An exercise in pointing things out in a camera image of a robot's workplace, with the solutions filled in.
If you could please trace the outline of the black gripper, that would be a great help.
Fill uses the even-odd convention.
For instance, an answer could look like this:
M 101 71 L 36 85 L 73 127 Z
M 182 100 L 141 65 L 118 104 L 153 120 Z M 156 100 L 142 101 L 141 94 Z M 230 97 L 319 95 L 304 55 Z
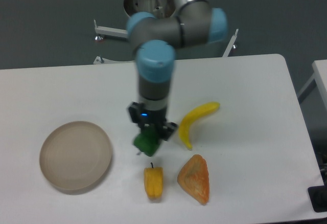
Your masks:
M 160 145 L 162 140 L 167 141 L 178 129 L 176 123 L 166 119 L 167 106 L 149 110 L 144 103 L 132 102 L 127 109 L 132 123 L 138 125 L 140 132 L 143 132 L 147 126 L 154 127 L 155 144 L 157 145 Z

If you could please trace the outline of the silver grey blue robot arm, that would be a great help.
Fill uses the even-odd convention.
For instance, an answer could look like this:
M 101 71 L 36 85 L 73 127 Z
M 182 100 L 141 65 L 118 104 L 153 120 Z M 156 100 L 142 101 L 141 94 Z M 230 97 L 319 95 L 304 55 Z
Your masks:
M 135 13 L 128 19 L 127 38 L 135 54 L 138 101 L 129 108 L 130 118 L 140 128 L 137 140 L 149 145 L 166 141 L 177 125 L 166 120 L 175 51 L 223 40 L 227 16 L 207 0 L 173 0 L 176 14 L 162 17 L 150 11 L 146 0 L 135 0 Z

